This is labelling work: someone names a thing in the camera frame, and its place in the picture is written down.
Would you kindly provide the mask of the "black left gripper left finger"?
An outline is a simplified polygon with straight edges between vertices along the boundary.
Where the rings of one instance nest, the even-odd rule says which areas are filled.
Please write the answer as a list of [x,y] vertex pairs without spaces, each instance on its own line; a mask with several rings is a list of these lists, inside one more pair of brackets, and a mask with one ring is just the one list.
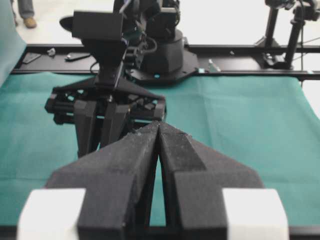
[[123,240],[127,229],[149,226],[159,125],[154,121],[51,174],[48,189],[86,190],[80,239]]

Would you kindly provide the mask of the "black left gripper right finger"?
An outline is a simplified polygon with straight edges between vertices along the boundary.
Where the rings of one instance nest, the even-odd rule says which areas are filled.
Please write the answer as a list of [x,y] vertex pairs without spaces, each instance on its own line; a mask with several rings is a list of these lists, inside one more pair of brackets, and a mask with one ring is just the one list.
[[263,189],[258,173],[167,123],[158,138],[167,225],[182,240],[225,240],[222,189]]

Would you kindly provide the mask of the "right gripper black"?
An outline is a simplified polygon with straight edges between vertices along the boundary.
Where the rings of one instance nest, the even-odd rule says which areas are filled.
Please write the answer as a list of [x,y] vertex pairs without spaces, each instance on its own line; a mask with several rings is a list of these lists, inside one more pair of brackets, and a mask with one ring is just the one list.
[[96,116],[104,117],[100,147],[116,142],[128,117],[138,121],[164,121],[166,99],[133,83],[127,67],[138,67],[148,53],[146,44],[88,44],[84,47],[99,65],[98,73],[52,89],[45,110],[57,124],[74,123],[79,158],[94,150]]

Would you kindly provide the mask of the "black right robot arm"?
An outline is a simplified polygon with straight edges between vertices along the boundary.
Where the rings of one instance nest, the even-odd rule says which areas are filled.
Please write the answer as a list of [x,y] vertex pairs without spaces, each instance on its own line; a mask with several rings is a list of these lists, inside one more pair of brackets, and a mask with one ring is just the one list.
[[166,117],[166,99],[139,81],[178,81],[197,68],[177,29],[177,0],[117,0],[113,10],[76,10],[60,25],[80,39],[99,69],[95,76],[52,89],[45,110],[73,124],[83,157]]

